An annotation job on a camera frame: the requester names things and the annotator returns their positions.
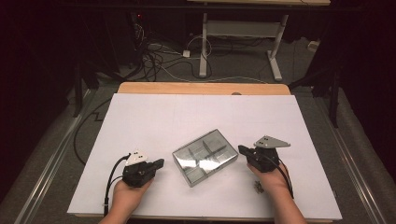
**desk leg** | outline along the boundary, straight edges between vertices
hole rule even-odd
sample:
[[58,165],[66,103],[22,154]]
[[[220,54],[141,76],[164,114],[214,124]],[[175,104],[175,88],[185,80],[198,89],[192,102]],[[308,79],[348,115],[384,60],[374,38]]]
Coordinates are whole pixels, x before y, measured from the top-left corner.
[[282,80],[282,76],[280,75],[280,71],[279,71],[279,66],[277,65],[277,62],[276,62],[276,53],[277,53],[277,49],[279,48],[280,41],[282,40],[282,35],[283,35],[283,32],[285,31],[286,22],[288,21],[288,17],[289,17],[289,15],[284,15],[282,17],[282,22],[279,24],[279,27],[277,28],[274,48],[273,48],[273,50],[267,51],[268,60],[270,62],[270,65],[271,65],[271,68],[272,68],[272,71],[274,74],[274,78],[276,81]]
[[202,50],[201,60],[199,65],[199,77],[206,77],[206,66],[207,66],[207,53],[206,53],[206,38],[207,38],[207,13],[204,13],[202,22]]

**white paper sheet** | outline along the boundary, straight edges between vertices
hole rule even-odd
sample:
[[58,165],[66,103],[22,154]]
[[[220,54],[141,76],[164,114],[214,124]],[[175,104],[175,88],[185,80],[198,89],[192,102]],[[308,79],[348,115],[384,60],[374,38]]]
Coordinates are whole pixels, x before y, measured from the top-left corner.
[[[215,129],[236,150],[253,147],[265,134],[291,143],[277,152],[290,169],[295,202],[305,218],[342,218],[295,97],[249,95],[115,94],[67,212],[102,215],[115,162],[140,149],[149,161],[165,163],[134,215],[273,217],[266,195],[254,189],[257,178],[243,155],[193,188],[186,183],[172,152]],[[115,176],[122,169],[123,163]]]

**dark background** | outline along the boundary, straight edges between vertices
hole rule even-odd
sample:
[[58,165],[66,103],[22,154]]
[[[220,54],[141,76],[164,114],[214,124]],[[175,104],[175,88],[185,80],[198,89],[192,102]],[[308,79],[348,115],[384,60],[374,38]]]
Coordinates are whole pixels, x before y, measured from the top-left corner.
[[[161,1],[146,1],[147,4],[158,2]],[[169,3],[184,4],[185,1]],[[341,87],[375,151],[394,178],[392,131],[396,128],[393,118],[396,102],[391,91],[396,84],[396,20],[393,16],[396,5],[391,0],[367,3],[369,6],[359,13],[330,16],[312,11],[290,15],[284,38],[290,42],[301,36],[322,39],[307,75],[329,64],[341,68]],[[362,1],[332,1],[332,7],[360,4]],[[114,11],[71,13],[50,0],[0,3],[0,200],[40,137],[68,105],[66,96],[74,84],[77,62],[89,61],[118,72],[120,64],[134,59],[134,44],[124,16]],[[201,32],[200,14],[144,12],[142,16],[150,30],[181,49],[190,33]],[[277,17],[240,16],[244,20]],[[82,73],[91,87],[95,86],[93,70],[86,67]],[[323,78],[308,84],[330,87],[332,83]]]

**white desk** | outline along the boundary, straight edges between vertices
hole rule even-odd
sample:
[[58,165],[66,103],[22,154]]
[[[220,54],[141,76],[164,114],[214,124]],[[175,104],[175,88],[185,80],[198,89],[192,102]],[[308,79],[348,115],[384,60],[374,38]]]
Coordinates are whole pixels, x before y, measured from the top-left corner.
[[[271,90],[271,85],[262,86]],[[291,95],[115,94],[67,212],[101,216],[113,165],[139,148],[150,161],[165,159],[165,164],[157,171],[135,217],[271,220],[272,206],[265,194],[254,190],[257,179],[242,155],[197,186],[190,188],[186,183],[172,152],[214,129],[219,129],[235,149],[238,145],[252,147],[265,134],[290,142],[291,147],[280,148],[278,154],[290,168],[295,202],[305,218],[341,218]],[[123,165],[119,166],[115,176],[121,175],[122,169]]]
[[[330,0],[189,0],[192,2],[210,3],[236,3],[236,4],[261,4],[261,5],[284,5],[284,6],[328,6]],[[206,77],[207,51],[206,39],[208,35],[274,37],[272,50],[267,50],[267,57],[274,79],[282,80],[279,66],[276,62],[276,53],[285,31],[289,15],[283,15],[281,22],[248,22],[248,21],[210,21],[207,13],[203,17],[202,50],[200,61],[200,77]]]

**floor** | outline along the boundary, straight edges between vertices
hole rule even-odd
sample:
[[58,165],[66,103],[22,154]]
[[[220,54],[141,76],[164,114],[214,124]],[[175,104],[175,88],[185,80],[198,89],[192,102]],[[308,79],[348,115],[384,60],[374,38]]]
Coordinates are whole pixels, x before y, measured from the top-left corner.
[[[280,83],[290,84],[304,76],[314,56],[306,48],[308,43],[308,40],[301,39],[281,44],[276,56],[283,75]],[[202,79],[197,78],[199,62],[193,58],[199,57],[199,52],[193,43],[190,59],[179,59],[180,56],[166,47],[166,44],[155,43],[150,46],[151,54],[155,56],[155,62],[163,60],[162,70],[151,68],[148,59],[145,61],[147,67],[131,79],[275,83],[265,56],[265,50],[271,46],[270,39],[213,40],[213,49],[208,57],[210,77]],[[121,74],[126,75],[132,70],[133,68],[124,65],[121,67]],[[0,223],[97,223],[101,219],[74,217],[66,213],[84,169],[81,161],[88,159],[101,127],[101,119],[106,115],[106,100],[111,98],[119,86],[119,83],[104,74],[99,73],[98,80],[98,90],[85,91],[84,107],[77,118],[73,118],[75,98],[71,92],[70,106],[49,127],[11,192],[0,205]],[[334,129],[327,118],[327,97],[313,98],[309,87],[296,88],[292,90],[292,94],[299,103],[343,215],[342,220],[334,223],[396,221],[394,182],[375,155],[342,90],[337,111],[338,129]],[[133,221],[154,222],[171,223],[164,220]]]

